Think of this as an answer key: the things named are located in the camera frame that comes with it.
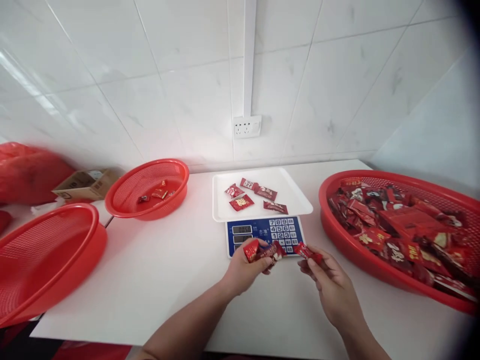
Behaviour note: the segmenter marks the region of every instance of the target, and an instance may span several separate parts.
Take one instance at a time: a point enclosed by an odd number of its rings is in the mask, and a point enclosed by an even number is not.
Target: tiled wall
[[[192,172],[368,160],[469,44],[439,0],[258,0],[242,115],[243,0],[2,0],[0,140],[78,167]]]

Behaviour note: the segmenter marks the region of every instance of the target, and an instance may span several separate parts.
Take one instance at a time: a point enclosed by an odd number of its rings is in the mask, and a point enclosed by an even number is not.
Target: wall outlet
[[[235,139],[255,138],[260,136],[261,128],[261,115],[233,118],[233,137]]]

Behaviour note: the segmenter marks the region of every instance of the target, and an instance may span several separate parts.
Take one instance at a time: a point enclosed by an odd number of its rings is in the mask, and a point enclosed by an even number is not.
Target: red plastic bag
[[[39,205],[75,169],[57,155],[17,142],[0,144],[0,204]]]

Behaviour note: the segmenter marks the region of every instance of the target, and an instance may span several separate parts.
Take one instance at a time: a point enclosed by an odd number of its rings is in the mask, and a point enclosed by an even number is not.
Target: white table
[[[472,319],[399,290],[345,259],[325,235],[318,190],[329,175],[369,169],[359,160],[284,167],[313,204],[301,216],[305,239],[332,253],[350,275],[365,318],[393,359],[447,357]],[[229,265],[225,225],[212,219],[212,177],[190,176],[181,207],[157,221],[114,218],[105,255],[72,295],[49,310],[31,336],[142,345],[169,316],[218,281]],[[259,276],[226,309],[207,350],[303,359],[345,359],[298,258]]]

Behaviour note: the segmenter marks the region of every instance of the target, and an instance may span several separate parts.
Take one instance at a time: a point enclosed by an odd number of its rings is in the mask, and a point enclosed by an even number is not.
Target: red plastic basket
[[[469,224],[468,232],[473,238],[471,244],[473,255],[468,270],[475,276],[480,274],[480,201],[427,181],[375,170],[351,170],[336,173],[322,183],[318,192],[323,228],[335,246],[351,262],[370,275],[395,287],[428,296],[451,308],[474,314],[477,308],[474,303],[438,291],[398,271],[373,255],[340,225],[330,210],[328,197],[340,187],[341,180],[358,177],[374,187],[394,184],[400,190],[428,200],[441,210],[465,212]]]
[[[113,184],[105,198],[105,206],[110,214],[117,218],[136,218],[156,220],[167,216],[177,209],[187,195],[188,166],[176,159],[160,159],[147,162],[130,170]],[[150,196],[166,180],[168,193],[166,199],[150,197],[149,201],[139,203],[142,196]]]
[[[0,240],[0,328],[40,315],[95,268],[107,244],[90,204],[62,206]]]

